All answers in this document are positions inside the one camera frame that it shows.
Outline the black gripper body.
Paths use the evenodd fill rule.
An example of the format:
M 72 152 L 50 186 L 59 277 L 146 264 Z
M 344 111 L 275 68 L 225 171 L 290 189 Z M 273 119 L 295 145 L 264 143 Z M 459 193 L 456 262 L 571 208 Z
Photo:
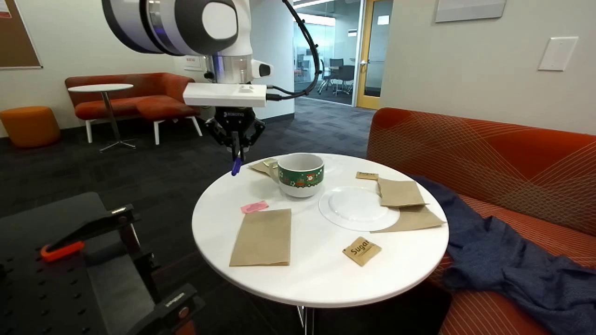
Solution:
M 243 132 L 253 120 L 251 107 L 217 107 L 213 119 L 225 132 Z

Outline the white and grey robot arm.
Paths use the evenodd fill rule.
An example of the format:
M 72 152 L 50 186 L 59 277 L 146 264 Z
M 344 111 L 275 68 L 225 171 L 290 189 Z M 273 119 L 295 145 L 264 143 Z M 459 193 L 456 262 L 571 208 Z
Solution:
M 210 133 L 234 160 L 256 141 L 264 126 L 254 107 L 266 87 L 254 78 L 271 65 L 253 57 L 249 0 L 100 0 L 111 33 L 143 53 L 210 55 L 212 81 L 191 81 L 182 91 L 187 106 L 212 106 Z

